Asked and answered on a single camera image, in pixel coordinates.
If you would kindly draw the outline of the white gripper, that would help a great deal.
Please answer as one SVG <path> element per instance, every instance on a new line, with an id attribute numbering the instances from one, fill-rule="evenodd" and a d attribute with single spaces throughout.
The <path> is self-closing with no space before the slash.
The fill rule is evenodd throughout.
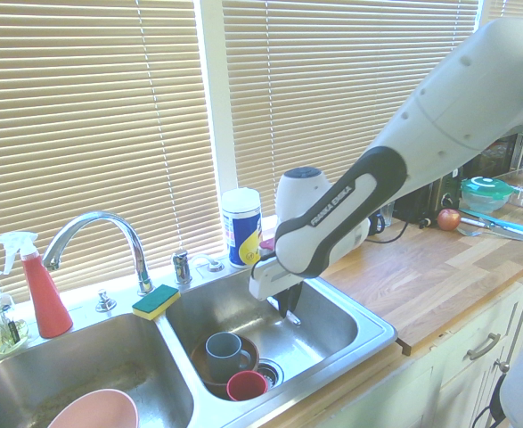
<path id="1" fill-rule="evenodd" d="M 251 269 L 249 293 L 257 300 L 266 300 L 278 293 L 279 313 L 285 318 L 288 310 L 294 312 L 298 305 L 302 281 L 301 276 L 284 269 L 277 258 L 260 260 Z"/>

